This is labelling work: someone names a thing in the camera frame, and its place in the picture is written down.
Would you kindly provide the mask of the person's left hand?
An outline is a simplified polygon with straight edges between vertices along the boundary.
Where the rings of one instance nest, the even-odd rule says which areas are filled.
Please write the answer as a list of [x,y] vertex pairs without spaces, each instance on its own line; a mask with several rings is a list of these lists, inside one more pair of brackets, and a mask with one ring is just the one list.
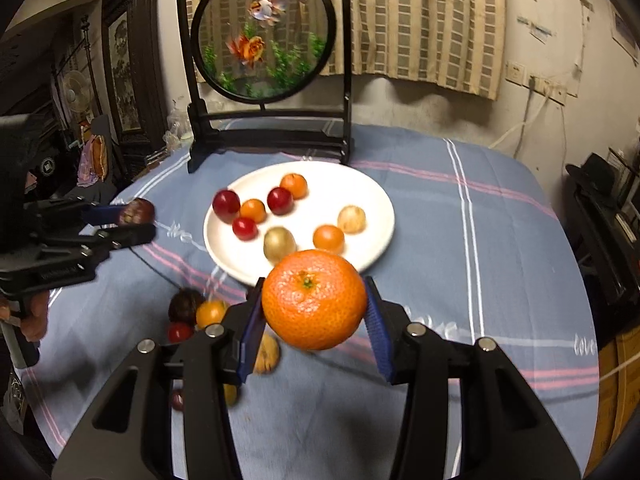
[[[30,342],[40,341],[46,336],[48,330],[50,292],[38,292],[25,299],[25,310],[22,313],[20,329],[25,338]],[[0,298],[0,318],[2,322],[9,322],[16,318],[17,314],[12,310],[13,301],[5,296]]]

